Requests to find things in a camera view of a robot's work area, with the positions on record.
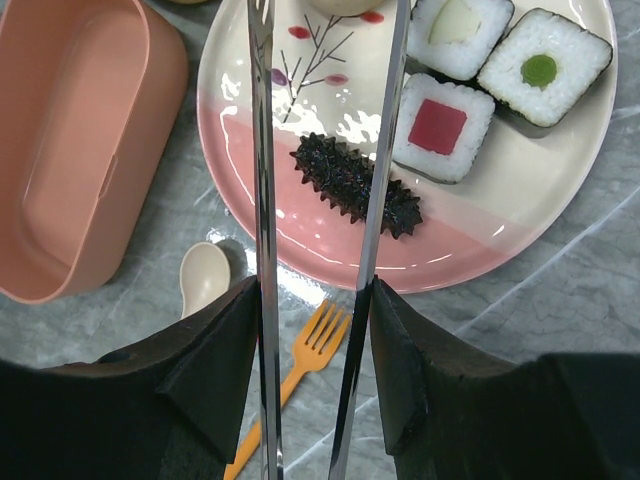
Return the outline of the red sushi roll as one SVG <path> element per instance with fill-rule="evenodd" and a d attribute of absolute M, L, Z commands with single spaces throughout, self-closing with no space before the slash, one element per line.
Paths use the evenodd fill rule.
<path fill-rule="evenodd" d="M 414 74 L 401 95 L 393 160 L 437 183 L 457 184 L 471 170 L 494 110 L 486 93 Z"/>

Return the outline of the metal tongs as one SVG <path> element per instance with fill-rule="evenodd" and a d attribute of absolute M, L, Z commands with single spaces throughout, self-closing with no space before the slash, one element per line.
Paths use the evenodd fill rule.
<path fill-rule="evenodd" d="M 275 4 L 272 1 L 250 1 L 247 4 L 252 86 L 256 258 L 261 305 L 261 467 L 265 479 L 280 479 L 283 476 L 271 80 L 274 11 Z M 346 476 L 355 398 L 404 78 L 409 16 L 409 2 L 398 2 L 357 278 L 354 315 L 328 474 L 331 479 L 343 479 Z"/>

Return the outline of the green sushi roll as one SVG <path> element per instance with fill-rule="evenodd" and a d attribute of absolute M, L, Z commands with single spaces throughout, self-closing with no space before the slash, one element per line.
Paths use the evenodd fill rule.
<path fill-rule="evenodd" d="M 609 67 L 613 47 L 568 18 L 527 11 L 477 75 L 480 87 L 537 128 L 551 128 Z"/>

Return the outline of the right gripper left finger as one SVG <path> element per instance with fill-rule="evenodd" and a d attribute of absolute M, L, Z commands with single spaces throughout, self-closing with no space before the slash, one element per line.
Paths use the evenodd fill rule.
<path fill-rule="evenodd" d="M 257 342 L 249 277 L 93 363 L 1 365 L 5 479 L 220 479 L 234 460 Z"/>

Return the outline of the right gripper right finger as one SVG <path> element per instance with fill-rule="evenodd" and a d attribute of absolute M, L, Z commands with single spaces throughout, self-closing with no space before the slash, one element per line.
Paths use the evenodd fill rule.
<path fill-rule="evenodd" d="M 639 358 L 513 364 L 376 280 L 371 344 L 386 452 L 401 479 L 635 479 Z"/>

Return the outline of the black sea cucumber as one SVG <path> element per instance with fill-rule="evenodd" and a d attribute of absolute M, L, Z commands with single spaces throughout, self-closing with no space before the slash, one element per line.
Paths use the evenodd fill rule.
<path fill-rule="evenodd" d="M 301 182 L 311 184 L 330 208 L 349 216 L 352 224 L 366 219 L 374 163 L 360 150 L 334 137 L 310 133 L 300 137 L 299 146 L 290 155 L 295 159 L 295 169 L 302 174 Z M 419 202 L 420 198 L 401 180 L 390 179 L 381 230 L 389 231 L 394 239 L 413 234 L 423 222 Z"/>

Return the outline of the yellow sushi roll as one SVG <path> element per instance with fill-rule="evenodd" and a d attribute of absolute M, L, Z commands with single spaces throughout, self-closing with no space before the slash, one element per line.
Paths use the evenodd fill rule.
<path fill-rule="evenodd" d="M 421 70 L 472 80 L 515 11 L 508 0 L 421 0 L 411 11 L 407 56 Z"/>

